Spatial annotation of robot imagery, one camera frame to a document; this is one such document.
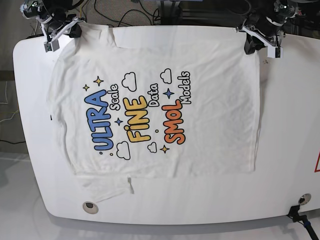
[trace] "white surface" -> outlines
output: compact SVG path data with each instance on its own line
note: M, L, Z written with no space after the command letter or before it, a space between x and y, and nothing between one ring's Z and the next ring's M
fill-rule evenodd
M49 214L30 161L0 157L0 239L3 240L308 240L287 217L208 225L146 226L65 219ZM320 212L309 220L320 235Z
M118 47L151 47L197 38L236 38L230 28L148 26L115 28ZM63 38L60 46L69 41ZM256 171L197 179L137 179L139 194L98 204L89 215L67 162L52 147L46 89L60 51L45 53L43 39L15 47L14 70L21 119L30 159L47 210L58 217L97 222L182 225L223 223L286 215L300 196L311 193L303 211L320 208L320 173L314 173L320 148L320 41L287 36L284 58L261 58L264 93Z

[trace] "gray floor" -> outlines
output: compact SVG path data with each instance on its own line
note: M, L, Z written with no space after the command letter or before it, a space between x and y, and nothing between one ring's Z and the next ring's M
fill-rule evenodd
M30 36L33 28L36 27L35 20L26 20L22 17L20 5L23 2L24 0L0 0L0 70L14 69L12 52L15 45L19 41ZM145 9L152 14L157 8L154 1L143 1L142 4ZM102 14L118 21L120 21L128 10L137 9L143 11L139 4L133 3L130 0L97 0L96 7ZM118 25L95 12L94 0L90 0L84 8L84 11L87 15L88 23L90 24ZM146 16L135 11L128 13L124 17L123 22L134 26L150 24ZM6 91L6 82L1 81L0 79L0 103L6 102L6 92L8 104L0 104L0 121L11 118L12 112L18 110L15 82L7 82ZM24 132L19 114L16 114L12 120L0 123L0 140L16 143L24 141L24 139ZM12 145L0 142L0 152L28 153L28 149L26 144Z

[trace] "cloud graphic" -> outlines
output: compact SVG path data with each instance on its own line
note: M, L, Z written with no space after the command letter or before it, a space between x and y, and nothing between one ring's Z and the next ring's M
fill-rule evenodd
M151 143L150 145L148 145L148 149L150 153L155 154L157 152L157 144L155 142Z
M171 69L167 68L160 74L160 78L163 80L165 84L171 84L172 83L172 75L171 75Z
M120 159L130 160L129 144L126 141L120 142L116 145L116 155Z
M135 92L137 90L136 74L134 72L130 72L124 75L122 86L129 89L130 92Z

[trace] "yellow star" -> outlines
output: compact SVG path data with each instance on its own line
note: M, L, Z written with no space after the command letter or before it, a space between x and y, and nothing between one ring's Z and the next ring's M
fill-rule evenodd
M95 80L95 81L93 81L94 83L97 83L98 84L98 86L100 87L100 83L102 83L103 81L99 78L99 76L98 76L98 78L97 78L97 80Z
M163 148L161 148L160 150L166 153L166 151L170 150L170 148L166 148L166 145L163 145Z
M83 87L83 89L84 89L85 91L87 91L89 88L90 88L90 87L88 87L87 84Z

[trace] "white table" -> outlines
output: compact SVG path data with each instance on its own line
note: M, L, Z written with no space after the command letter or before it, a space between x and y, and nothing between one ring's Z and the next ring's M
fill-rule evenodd
M143 26L113 29L118 47L139 48L172 41L246 36L231 28ZM63 48L70 40L63 37ZM320 41L287 36L283 59L261 52L262 121L256 170L251 174L196 179L135 179L136 194L82 209L81 191L53 142L46 92L60 50L45 53L42 38L23 40L13 53L21 119L32 167L46 209L54 216L123 224L185 225L253 220L286 215L306 193L303 211L320 208Z

